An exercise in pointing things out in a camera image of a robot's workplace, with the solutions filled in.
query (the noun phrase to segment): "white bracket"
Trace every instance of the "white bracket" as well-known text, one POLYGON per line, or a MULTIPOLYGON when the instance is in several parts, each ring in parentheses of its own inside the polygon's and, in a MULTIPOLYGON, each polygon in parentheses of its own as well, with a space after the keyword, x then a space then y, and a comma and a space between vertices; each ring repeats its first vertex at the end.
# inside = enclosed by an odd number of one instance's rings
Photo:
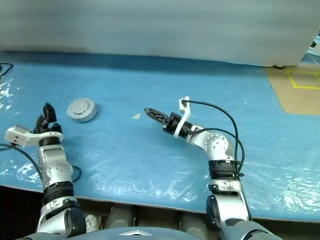
POLYGON ((191 111, 190 111, 190 103, 186 102, 185 104, 182 103, 182 100, 190 100, 190 98, 188 96, 185 96, 181 99, 179 99, 179 110, 181 113, 183 113, 183 116, 180 120, 180 122, 178 123, 178 126, 176 127, 175 131, 174 131, 174 137, 177 139, 179 137, 179 133, 183 127, 183 125, 185 124, 186 121, 188 121, 190 115, 191 115, 191 111))
POLYGON ((22 147, 37 146, 39 141, 49 137, 57 137, 60 142, 64 139, 62 133, 57 131, 48 131, 43 133, 31 133, 27 128, 21 126, 10 127, 6 132, 4 139, 10 143, 22 147))

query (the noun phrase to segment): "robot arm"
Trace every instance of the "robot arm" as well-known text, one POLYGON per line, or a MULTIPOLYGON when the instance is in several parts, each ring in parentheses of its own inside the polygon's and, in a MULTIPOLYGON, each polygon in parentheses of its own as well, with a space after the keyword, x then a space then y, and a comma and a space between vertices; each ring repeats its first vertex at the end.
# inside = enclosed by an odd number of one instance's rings
POLYGON ((208 188, 212 195, 207 198, 206 212, 212 228, 219 232, 223 240, 280 239, 263 226, 250 221, 238 163, 233 156, 226 154, 230 144, 228 139, 218 132, 199 131, 204 128, 188 122, 190 105, 184 100, 189 100, 189 97, 179 100, 183 117, 174 112, 167 116, 153 108, 145 108, 144 111, 161 123, 165 132, 175 138, 182 137, 207 153, 210 173, 208 188))
POLYGON ((14 126, 6 131, 5 139, 12 144, 39 145, 38 160, 43 185, 43 207, 36 228, 37 233, 59 234, 63 238, 86 233, 85 216, 74 197, 73 167, 68 163, 62 129, 55 109, 46 103, 33 132, 14 126))

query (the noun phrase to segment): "blue table surface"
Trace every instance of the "blue table surface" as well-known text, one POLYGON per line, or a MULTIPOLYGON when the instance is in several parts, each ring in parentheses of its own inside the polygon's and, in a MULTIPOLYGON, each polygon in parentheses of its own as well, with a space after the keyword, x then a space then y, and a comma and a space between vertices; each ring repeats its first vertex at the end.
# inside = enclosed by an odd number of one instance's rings
MULTIPOLYGON (((2 79, 0 136, 19 124, 33 129, 45 102, 62 125, 66 155, 83 175, 77 196, 204 212, 208 162, 204 151, 175 139, 144 108, 179 113, 178 99, 206 101, 235 118, 246 150, 242 172, 258 218, 320 221, 320 117, 283 111, 263 67, 215 61, 98 54, 6 52, 14 68, 2 79), (67 115, 76 98, 98 106, 90 122, 67 115), (141 114, 140 119, 133 119, 141 114)), ((192 105, 192 123, 233 131, 210 107, 192 105)), ((25 148, 34 159, 37 148, 25 148)), ((20 153, 0 153, 0 184, 41 191, 20 153)))

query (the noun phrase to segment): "white round object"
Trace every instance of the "white round object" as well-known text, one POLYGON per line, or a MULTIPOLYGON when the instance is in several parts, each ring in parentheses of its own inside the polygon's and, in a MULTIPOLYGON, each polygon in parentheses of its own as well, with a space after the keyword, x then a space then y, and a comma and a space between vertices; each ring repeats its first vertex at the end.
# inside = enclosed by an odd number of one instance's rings
POLYGON ((77 122, 85 123, 97 114, 97 106, 90 98, 78 98, 68 106, 66 113, 77 122))

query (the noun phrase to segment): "blue plastic sheet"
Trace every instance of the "blue plastic sheet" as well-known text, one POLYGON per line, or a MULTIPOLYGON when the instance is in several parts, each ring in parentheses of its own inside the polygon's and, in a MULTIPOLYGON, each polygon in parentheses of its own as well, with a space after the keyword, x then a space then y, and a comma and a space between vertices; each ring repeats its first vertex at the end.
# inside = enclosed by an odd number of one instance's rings
MULTIPOLYGON (((236 120, 254 217, 320 221, 320 117, 284 113, 263 67, 63 53, 2 58, 14 68, 1 83, 0 136, 15 124, 32 129, 44 103, 51 103, 67 159, 83 171, 74 184, 77 196, 204 212, 207 155, 144 113, 146 107, 178 113, 178 99, 190 96, 225 108, 236 120), (67 107, 82 97, 93 99, 98 113, 81 124, 68 117, 67 107)), ((212 108, 192 105, 191 112, 192 123, 233 132, 230 120, 212 108)), ((37 147, 24 150, 37 158, 37 147)), ((42 190, 20 153, 2 151, 0 159, 1 185, 42 190)))

